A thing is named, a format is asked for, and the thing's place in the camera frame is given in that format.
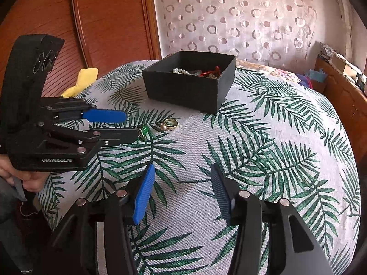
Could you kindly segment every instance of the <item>gold ring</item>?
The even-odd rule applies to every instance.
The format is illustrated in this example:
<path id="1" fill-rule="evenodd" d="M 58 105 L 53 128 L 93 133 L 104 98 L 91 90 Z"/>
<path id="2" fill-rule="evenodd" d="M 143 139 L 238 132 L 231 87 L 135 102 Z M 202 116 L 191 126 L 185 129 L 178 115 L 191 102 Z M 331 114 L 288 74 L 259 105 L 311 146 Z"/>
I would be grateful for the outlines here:
<path id="1" fill-rule="evenodd" d="M 175 119 L 166 119 L 162 122 L 160 128 L 162 131 L 173 130 L 178 127 L 178 122 Z"/>

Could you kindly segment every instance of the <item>palm leaf print tablecloth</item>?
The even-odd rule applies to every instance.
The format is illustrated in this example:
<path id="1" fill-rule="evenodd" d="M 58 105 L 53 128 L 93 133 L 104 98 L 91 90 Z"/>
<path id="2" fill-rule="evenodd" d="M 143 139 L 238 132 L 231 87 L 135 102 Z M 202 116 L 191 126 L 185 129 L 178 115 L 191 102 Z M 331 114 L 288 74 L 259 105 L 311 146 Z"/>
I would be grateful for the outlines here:
<path id="1" fill-rule="evenodd" d="M 52 174 L 38 197 L 54 229 L 79 197 L 107 198 L 141 175 L 146 162 L 156 179 L 146 214 L 130 229 L 139 274 L 226 274 L 236 227 L 221 219 L 210 182 L 217 162 L 224 174 L 260 199 L 289 198 L 339 275 L 350 263 L 360 222 L 359 180 L 344 128 L 330 102 L 317 92 L 261 72 L 237 68 L 216 115 L 149 100 L 141 71 L 153 61 L 122 65 L 78 97 L 98 108 L 124 110 L 120 125 L 150 131 L 144 142 L 102 149 L 83 172 Z M 179 128 L 159 124 L 177 119 Z M 262 229 L 259 274 L 268 257 Z"/>

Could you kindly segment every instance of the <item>hand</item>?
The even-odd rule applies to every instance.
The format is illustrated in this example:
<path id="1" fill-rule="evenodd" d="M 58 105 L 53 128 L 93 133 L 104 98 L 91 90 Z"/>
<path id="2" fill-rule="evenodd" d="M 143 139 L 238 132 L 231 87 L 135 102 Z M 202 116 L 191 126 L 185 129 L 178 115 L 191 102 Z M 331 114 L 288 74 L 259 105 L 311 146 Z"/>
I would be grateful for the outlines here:
<path id="1" fill-rule="evenodd" d="M 7 183 L 14 186 L 13 177 L 23 180 L 23 188 L 30 192 L 39 192 L 42 190 L 49 172 L 22 172 L 16 170 L 7 155 L 0 154 L 0 177 Z"/>

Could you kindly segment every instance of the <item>dark blue gripper pad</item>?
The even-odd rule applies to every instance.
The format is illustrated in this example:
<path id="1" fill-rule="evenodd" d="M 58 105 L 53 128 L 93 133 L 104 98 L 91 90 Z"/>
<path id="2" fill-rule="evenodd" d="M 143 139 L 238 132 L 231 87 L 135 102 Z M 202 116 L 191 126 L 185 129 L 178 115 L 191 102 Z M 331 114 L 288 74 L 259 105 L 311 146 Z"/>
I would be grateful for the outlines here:
<path id="1" fill-rule="evenodd" d="M 123 111 L 93 108 L 83 113 L 83 119 L 89 122 L 122 123 L 126 120 L 126 114 Z"/>
<path id="2" fill-rule="evenodd" d="M 133 215 L 133 221 L 135 225 L 138 225 L 144 217 L 146 205 L 148 203 L 150 193 L 152 192 L 155 173 L 156 170 L 154 168 L 154 165 L 150 163 L 148 168 L 146 169 L 146 174 L 142 175 L 142 177 L 144 177 L 144 180 L 135 198 L 135 211 Z"/>
<path id="3" fill-rule="evenodd" d="M 227 221 L 231 220 L 231 198 L 229 197 L 227 190 L 224 186 L 224 176 L 222 172 L 212 165 L 210 170 L 211 184 L 213 192 L 217 198 L 219 210 L 221 211 L 222 218 Z"/>

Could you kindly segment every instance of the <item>person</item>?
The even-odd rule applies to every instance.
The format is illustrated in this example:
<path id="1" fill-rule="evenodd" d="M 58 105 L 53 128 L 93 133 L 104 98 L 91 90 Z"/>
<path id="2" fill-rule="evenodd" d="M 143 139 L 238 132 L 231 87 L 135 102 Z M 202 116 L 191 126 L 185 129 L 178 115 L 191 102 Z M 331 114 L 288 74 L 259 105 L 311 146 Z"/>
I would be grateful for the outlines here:
<path id="1" fill-rule="evenodd" d="M 10 186 L 14 186 L 14 178 L 18 178 L 23 181 L 23 189 L 37 193 L 43 189 L 49 175 L 49 172 L 16 170 L 9 157 L 0 154 L 0 243 L 23 274 L 32 272 L 32 262 L 22 243 L 21 232 L 14 221 L 13 212 L 17 198 Z"/>

